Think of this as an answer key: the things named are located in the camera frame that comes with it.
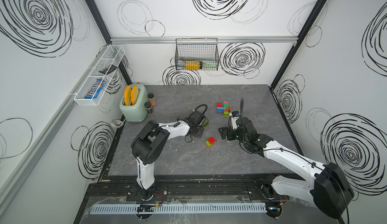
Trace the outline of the small red lego brick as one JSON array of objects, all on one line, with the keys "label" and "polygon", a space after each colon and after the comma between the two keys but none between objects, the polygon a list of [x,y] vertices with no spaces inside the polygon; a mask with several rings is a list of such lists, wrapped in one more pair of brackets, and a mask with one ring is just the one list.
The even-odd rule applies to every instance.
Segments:
[{"label": "small red lego brick", "polygon": [[213,144],[215,142],[215,139],[213,137],[208,139],[209,144]]}]

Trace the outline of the blue lego brick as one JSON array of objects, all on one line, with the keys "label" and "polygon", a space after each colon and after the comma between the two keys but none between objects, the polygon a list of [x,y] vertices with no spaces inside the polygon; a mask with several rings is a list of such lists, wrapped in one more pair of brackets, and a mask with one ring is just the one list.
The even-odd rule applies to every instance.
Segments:
[{"label": "blue lego brick", "polygon": [[217,112],[224,112],[226,108],[224,107],[217,107]]}]

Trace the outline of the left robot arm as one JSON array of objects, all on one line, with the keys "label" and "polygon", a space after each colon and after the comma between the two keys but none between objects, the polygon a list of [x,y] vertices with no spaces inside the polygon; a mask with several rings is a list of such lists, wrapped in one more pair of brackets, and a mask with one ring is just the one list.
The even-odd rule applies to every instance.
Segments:
[{"label": "left robot arm", "polygon": [[137,163],[136,181],[141,191],[147,193],[154,185],[154,163],[161,155],[166,142],[189,135],[201,137],[207,120],[204,113],[194,110],[188,117],[178,118],[175,122],[157,123],[150,120],[146,123],[131,144]]}]

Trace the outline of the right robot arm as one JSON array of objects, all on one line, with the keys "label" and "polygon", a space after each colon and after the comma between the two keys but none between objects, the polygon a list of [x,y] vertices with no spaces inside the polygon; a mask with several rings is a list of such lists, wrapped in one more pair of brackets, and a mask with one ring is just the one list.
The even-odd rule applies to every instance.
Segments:
[{"label": "right robot arm", "polygon": [[261,186],[265,198],[294,197],[312,204],[333,219],[342,220],[354,192],[337,164],[312,160],[266,134],[257,133],[252,121],[239,112],[233,112],[228,126],[218,131],[223,140],[237,140],[248,153],[275,161],[300,177],[291,179],[271,174]]}]

